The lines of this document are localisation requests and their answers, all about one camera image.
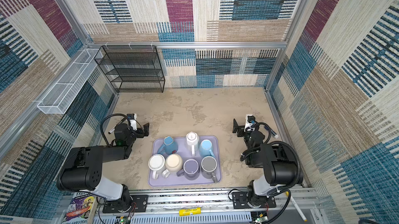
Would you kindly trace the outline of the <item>teal blue square mug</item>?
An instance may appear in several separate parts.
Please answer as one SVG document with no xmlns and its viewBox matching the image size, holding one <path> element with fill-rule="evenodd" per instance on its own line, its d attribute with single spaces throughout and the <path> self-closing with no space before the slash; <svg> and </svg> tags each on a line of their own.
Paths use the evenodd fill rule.
<svg viewBox="0 0 399 224">
<path fill-rule="evenodd" d="M 178 151 L 178 144 L 174 141 L 174 139 L 170 136 L 167 136 L 163 139 L 161 146 L 158 149 L 157 154 L 175 154 Z"/>
</svg>

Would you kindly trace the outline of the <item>white tall mug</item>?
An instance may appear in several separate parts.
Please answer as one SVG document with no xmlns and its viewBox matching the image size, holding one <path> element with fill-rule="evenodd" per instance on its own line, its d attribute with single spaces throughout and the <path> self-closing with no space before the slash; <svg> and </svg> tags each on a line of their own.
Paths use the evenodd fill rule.
<svg viewBox="0 0 399 224">
<path fill-rule="evenodd" d="M 197 133 L 195 132 L 189 132 L 186 135 L 186 145 L 187 145 L 187 149 L 189 151 L 189 154 L 194 157 L 196 156 L 196 152 L 199 149 L 199 136 Z"/>
</svg>

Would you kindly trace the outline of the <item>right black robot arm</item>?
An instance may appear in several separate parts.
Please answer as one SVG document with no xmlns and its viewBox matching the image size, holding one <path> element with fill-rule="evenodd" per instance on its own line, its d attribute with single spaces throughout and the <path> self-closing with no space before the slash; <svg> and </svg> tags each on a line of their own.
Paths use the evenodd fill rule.
<svg viewBox="0 0 399 224">
<path fill-rule="evenodd" d="M 247 115 L 244 125 L 233 120 L 232 132 L 242 137 L 247 147 L 240 161 L 250 168 L 263 169 L 263 174 L 249 183 L 246 199 L 240 197 L 241 202 L 252 208 L 275 207 L 274 197 L 303 182 L 299 155 L 283 141 L 272 142 L 271 137 L 278 138 L 278 134 L 267 123 Z"/>
</svg>

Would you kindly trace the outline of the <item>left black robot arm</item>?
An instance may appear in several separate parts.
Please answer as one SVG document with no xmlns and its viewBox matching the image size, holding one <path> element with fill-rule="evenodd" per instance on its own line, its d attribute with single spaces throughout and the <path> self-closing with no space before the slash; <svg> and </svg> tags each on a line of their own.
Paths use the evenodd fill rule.
<svg viewBox="0 0 399 224">
<path fill-rule="evenodd" d="M 113 127 L 115 139 L 108 142 L 103 124 L 111 117 L 122 119 Z M 134 114 L 115 113 L 106 116 L 100 122 L 100 133 L 106 145 L 72 148 L 58 175 L 57 188 L 60 191 L 88 192 L 103 198 L 109 213 L 131 210 L 134 200 L 128 187 L 103 176 L 102 166 L 104 163 L 128 159 L 134 142 L 149 136 L 149 127 L 149 123 L 138 123 Z"/>
</svg>

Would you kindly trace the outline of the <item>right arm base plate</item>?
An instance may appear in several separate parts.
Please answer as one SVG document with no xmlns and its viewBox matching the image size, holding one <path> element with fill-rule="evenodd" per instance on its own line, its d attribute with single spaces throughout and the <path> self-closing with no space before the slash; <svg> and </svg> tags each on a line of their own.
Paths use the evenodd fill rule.
<svg viewBox="0 0 399 224">
<path fill-rule="evenodd" d="M 247 209 L 247 208 L 276 208 L 275 200 L 265 198 L 267 201 L 261 203 L 250 203 L 247 199 L 246 192 L 234 191 L 229 194 L 234 209 Z"/>
</svg>

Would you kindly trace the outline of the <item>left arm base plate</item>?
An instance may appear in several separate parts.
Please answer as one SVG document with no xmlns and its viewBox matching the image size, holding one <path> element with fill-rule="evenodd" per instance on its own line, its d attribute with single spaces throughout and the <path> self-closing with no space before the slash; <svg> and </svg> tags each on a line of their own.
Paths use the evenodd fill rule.
<svg viewBox="0 0 399 224">
<path fill-rule="evenodd" d="M 143 213 L 147 209 L 148 195 L 132 195 L 128 200 L 115 200 L 107 202 L 103 210 L 104 214 L 119 214 L 119 213 Z"/>
</svg>

